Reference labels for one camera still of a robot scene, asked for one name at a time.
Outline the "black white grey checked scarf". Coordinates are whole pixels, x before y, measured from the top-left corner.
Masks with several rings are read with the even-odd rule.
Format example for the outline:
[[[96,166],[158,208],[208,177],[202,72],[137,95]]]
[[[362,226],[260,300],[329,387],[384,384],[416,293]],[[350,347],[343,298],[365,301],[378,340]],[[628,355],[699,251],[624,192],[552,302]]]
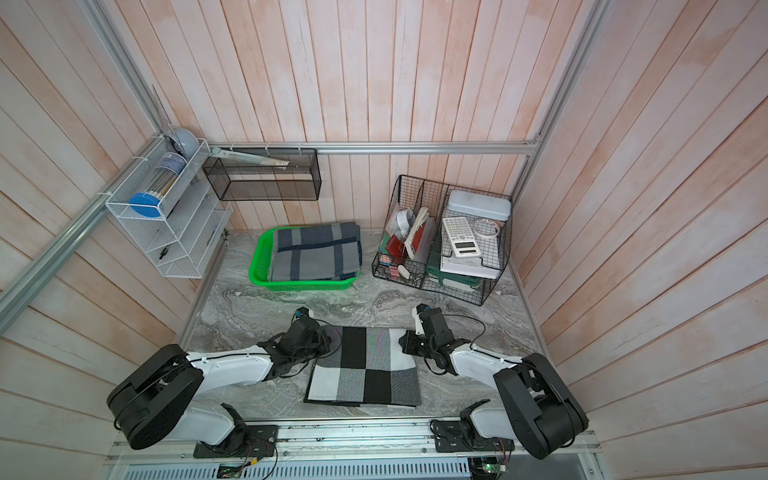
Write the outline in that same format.
[[[404,329],[328,326],[330,352],[312,367],[306,403],[415,408],[422,404],[415,357],[399,340]]]

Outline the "grey blue plaid scarf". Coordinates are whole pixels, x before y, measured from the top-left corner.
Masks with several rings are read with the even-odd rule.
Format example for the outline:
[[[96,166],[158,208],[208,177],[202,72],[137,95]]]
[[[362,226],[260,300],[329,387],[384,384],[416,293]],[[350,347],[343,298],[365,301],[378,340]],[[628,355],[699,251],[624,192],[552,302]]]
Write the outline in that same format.
[[[271,281],[344,281],[361,270],[361,229],[355,222],[280,229],[273,240]]]

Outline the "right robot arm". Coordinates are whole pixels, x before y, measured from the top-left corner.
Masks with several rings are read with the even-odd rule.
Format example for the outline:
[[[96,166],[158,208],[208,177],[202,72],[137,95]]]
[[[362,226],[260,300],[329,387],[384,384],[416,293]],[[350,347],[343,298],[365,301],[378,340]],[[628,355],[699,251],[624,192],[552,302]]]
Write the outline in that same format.
[[[454,336],[439,308],[419,304],[415,328],[399,340],[405,354],[433,361],[439,375],[469,378],[495,389],[501,399],[466,407],[457,421],[433,420],[430,430],[441,453],[510,452],[520,444],[542,460],[571,446],[589,426],[588,417],[550,361],[540,353],[507,356]]]

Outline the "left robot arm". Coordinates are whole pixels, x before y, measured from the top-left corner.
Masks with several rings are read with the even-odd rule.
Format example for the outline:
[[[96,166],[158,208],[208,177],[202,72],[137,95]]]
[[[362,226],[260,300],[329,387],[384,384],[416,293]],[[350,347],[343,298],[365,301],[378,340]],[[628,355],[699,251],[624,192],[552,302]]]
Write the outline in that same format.
[[[243,456],[256,439],[229,404],[201,404],[202,394],[241,383],[284,378],[298,364],[329,356],[340,347],[337,326],[298,309],[287,331],[253,346],[224,352],[160,348],[108,395],[113,426],[131,448],[165,439],[191,440],[218,456]]]

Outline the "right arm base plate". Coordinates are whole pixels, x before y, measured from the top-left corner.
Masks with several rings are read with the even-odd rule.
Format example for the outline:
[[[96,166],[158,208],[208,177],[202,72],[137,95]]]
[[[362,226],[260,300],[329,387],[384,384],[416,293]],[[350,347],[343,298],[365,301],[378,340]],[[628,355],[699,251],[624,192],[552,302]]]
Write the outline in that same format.
[[[473,426],[463,420],[431,420],[429,429],[438,453],[497,452],[509,454],[515,450],[513,440],[481,437]]]

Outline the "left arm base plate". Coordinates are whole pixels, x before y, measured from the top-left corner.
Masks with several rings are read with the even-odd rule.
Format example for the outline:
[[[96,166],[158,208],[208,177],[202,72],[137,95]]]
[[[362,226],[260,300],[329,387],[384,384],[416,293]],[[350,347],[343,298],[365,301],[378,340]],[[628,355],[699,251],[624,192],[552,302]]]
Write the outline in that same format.
[[[219,445],[203,442],[195,445],[193,457],[209,458],[271,458],[276,453],[277,425],[236,426],[235,430]]]

